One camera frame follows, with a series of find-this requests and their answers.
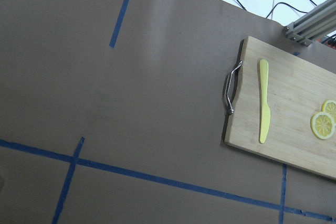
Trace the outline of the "bamboo cutting board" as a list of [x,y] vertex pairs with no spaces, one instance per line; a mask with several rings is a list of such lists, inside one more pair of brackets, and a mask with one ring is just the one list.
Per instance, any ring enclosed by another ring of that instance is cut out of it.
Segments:
[[[260,143],[259,63],[263,59],[269,64],[270,126],[265,143]],[[335,99],[335,73],[251,36],[243,42],[240,60],[225,143],[335,179],[335,138],[317,138],[310,124],[324,101]]]

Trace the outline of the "front lemon slice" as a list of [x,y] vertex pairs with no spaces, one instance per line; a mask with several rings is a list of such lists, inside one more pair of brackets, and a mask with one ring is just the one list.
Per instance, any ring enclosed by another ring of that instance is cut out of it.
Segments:
[[310,120],[313,134],[321,139],[327,140],[335,133],[335,122],[333,117],[327,112],[318,112]]

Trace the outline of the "lemon slice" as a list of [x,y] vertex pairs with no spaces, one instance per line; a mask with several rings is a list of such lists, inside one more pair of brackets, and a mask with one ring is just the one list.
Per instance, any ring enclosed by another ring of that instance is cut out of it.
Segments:
[[333,117],[327,112],[318,112],[310,120],[313,134],[321,139],[327,140],[335,133],[335,122]]
[[328,113],[333,118],[334,122],[336,122],[336,101],[335,100],[324,101],[321,111]]

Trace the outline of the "rear lemon slice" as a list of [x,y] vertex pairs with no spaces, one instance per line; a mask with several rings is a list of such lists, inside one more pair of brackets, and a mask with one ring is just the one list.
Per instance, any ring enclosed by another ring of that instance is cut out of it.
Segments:
[[335,100],[324,101],[321,111],[328,113],[333,118],[334,122],[336,122],[336,101]]

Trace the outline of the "aluminium frame post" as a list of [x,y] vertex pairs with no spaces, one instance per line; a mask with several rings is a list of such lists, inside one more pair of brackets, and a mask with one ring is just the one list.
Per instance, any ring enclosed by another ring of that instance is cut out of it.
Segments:
[[306,47],[335,31],[335,0],[326,0],[286,27],[289,40]]

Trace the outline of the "yellow plastic knife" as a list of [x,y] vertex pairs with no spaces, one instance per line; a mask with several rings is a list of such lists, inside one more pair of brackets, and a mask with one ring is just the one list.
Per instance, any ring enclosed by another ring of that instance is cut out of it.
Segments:
[[260,78],[260,132],[259,142],[264,144],[268,135],[271,112],[267,102],[268,98],[268,79],[269,79],[269,63],[266,59],[259,62],[259,78]]

